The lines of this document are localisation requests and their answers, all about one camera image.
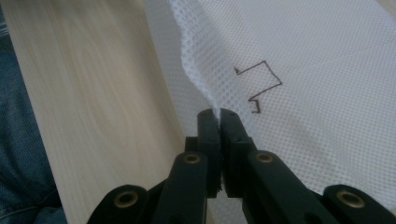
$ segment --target brown thread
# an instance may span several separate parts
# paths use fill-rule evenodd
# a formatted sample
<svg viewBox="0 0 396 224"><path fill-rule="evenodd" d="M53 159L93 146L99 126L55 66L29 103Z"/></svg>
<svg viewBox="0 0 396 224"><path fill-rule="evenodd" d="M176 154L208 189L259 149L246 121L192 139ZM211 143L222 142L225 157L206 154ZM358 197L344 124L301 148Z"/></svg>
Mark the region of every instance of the brown thread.
<svg viewBox="0 0 396 224"><path fill-rule="evenodd" d="M277 83L276 85L270 87L270 88L267 88L267 89L265 89L265 90L263 90L263 91L260 91L259 93L255 94L254 96L252 96L252 97L250 97L250 98L248 99L249 102L254 102L254 103L256 104L257 110L256 110L256 111L252 111L253 114L260 114L260 113L262 112L262 110L261 110L261 108L260 108L260 102L259 102L259 100L254 99L254 98L258 97L259 95L261 95L261 94L263 94L263 93L265 93L266 91L269 91L269 90L271 90L271 89L273 89L273 88L275 88L275 87L278 87L278 86L280 86L280 85L283 85L283 82L280 80L280 78L279 78L277 75L275 75L274 71L271 69L270 65L269 65L269 64L267 63L267 61L265 61L265 60L262 61L262 62L260 62L260 63L255 64L255 65L253 65L253 66L251 66L251 67L249 67L249 68L247 68L247 69L245 69L245 70L243 70L242 72L239 71L239 69L237 69L236 67L233 68L233 69L235 70L236 74L239 76L239 75L241 75L242 73L245 73L245 72L247 72L248 70L257 67L257 66L259 66L259 65L262 64L262 63L265 64L265 66L268 68L268 71L270 71L271 75L273 75L273 76L276 78L276 80L278 81L278 83Z"/></svg>

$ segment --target person's leg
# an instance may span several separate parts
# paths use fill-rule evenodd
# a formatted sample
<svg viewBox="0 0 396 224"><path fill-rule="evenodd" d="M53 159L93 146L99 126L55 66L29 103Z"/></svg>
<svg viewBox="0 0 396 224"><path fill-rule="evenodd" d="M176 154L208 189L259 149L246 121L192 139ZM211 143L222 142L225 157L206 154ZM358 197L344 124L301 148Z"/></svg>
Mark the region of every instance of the person's leg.
<svg viewBox="0 0 396 224"><path fill-rule="evenodd" d="M0 223L66 223L15 54L0 64Z"/></svg>

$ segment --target denim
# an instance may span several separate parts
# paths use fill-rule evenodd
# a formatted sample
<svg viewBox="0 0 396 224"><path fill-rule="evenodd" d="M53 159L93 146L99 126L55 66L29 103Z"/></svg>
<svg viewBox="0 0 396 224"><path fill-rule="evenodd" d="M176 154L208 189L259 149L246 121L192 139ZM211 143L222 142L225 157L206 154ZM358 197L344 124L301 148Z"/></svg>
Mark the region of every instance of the denim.
<svg viewBox="0 0 396 224"><path fill-rule="evenodd" d="M67 223L17 58L0 51L0 224Z"/></svg>

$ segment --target light wood table surface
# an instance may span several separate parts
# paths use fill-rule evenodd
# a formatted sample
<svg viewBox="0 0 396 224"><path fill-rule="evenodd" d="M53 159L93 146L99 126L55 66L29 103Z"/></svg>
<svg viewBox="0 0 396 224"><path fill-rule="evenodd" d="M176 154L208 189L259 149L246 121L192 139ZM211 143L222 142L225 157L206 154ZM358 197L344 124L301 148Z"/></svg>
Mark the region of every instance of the light wood table surface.
<svg viewBox="0 0 396 224"><path fill-rule="evenodd" d="M0 2L68 222L115 187L165 179L184 136L142 2Z"/></svg>

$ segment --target white fabric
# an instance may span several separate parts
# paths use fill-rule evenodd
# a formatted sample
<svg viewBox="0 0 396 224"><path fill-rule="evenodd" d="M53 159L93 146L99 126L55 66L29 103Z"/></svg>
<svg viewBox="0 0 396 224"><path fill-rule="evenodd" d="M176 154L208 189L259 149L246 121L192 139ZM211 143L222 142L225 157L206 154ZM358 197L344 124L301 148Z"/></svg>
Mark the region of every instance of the white fabric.
<svg viewBox="0 0 396 224"><path fill-rule="evenodd" d="M347 184L396 208L396 22L376 1L146 0L146 11L186 135L199 111L229 108L310 189ZM218 223L242 223L224 215L240 204L220 198Z"/></svg>

